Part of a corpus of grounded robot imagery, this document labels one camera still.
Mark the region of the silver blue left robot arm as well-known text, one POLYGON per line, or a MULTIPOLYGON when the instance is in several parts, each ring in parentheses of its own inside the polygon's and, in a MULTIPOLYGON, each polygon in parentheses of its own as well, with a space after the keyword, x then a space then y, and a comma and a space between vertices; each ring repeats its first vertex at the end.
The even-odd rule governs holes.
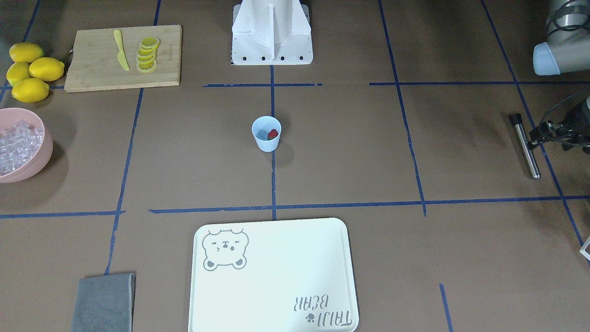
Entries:
POLYGON ((556 76, 590 67, 590 2, 552 0, 545 24, 546 41, 533 49, 538 76, 556 76))

